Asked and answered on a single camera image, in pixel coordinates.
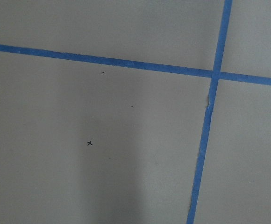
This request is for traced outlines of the brown paper table mat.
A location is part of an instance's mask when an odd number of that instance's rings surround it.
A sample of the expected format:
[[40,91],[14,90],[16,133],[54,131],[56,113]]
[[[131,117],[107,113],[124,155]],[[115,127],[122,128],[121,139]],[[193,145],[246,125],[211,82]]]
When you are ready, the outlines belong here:
[[0,224],[271,224],[271,0],[0,0]]

